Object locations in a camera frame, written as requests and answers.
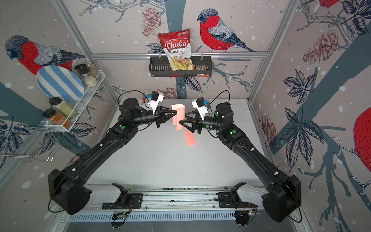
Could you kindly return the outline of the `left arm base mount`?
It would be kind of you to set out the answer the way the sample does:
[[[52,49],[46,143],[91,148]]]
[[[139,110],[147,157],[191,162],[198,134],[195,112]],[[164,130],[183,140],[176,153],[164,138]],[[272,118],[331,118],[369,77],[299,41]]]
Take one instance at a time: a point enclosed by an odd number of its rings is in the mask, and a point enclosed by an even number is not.
[[[113,183],[120,190],[118,198],[113,203],[103,203],[103,210],[117,210],[117,209],[140,209],[143,201],[142,193],[128,193],[128,190],[120,184]]]

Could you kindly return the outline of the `pink square paper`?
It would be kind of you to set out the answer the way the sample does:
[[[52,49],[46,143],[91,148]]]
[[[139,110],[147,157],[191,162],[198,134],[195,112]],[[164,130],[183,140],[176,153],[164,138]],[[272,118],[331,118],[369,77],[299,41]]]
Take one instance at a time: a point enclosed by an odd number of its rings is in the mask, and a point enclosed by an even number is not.
[[[177,114],[172,118],[173,119],[173,125],[176,126],[176,130],[180,131],[184,127],[180,124],[181,120],[184,120],[185,118],[185,106],[183,104],[173,104],[172,110],[175,110]]]
[[[186,139],[187,145],[189,147],[197,144],[194,133],[192,133],[189,130],[185,130],[184,134],[185,134],[185,139]]]

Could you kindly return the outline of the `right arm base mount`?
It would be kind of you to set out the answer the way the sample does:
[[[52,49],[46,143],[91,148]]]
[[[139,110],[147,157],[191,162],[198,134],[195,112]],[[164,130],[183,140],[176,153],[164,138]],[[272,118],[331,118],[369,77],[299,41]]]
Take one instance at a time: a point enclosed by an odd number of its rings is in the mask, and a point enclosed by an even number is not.
[[[239,184],[233,186],[230,192],[219,192],[217,194],[217,201],[219,203],[220,208],[252,208],[257,209],[257,205],[252,203],[245,203],[243,202],[240,197],[238,196],[237,190],[239,190],[246,182],[240,182]]]

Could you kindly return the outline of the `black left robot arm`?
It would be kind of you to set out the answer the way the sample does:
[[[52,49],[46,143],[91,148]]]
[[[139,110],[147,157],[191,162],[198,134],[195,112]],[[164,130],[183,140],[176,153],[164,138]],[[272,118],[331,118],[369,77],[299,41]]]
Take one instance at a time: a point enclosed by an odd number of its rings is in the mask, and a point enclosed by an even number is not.
[[[177,115],[177,111],[165,106],[158,106],[154,111],[145,110],[136,98],[126,99],[119,110],[120,119],[97,145],[75,163],[61,171],[55,169],[48,175],[50,200],[69,215],[87,205],[92,192],[84,185],[111,155],[130,142],[140,125],[155,123],[159,127]]]

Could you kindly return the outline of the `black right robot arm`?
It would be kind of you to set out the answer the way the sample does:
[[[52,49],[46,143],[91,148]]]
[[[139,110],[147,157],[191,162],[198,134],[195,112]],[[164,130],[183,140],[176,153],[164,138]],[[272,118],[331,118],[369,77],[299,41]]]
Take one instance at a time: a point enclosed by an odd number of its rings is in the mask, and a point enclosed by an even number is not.
[[[179,123],[190,132],[216,130],[221,143],[241,157],[263,183],[267,192],[261,197],[262,206],[273,220],[282,222],[301,206],[300,180],[295,175],[287,176],[256,149],[247,135],[234,124],[229,102],[218,104],[213,116],[207,115],[203,98],[193,100],[192,106],[194,111],[186,113]]]

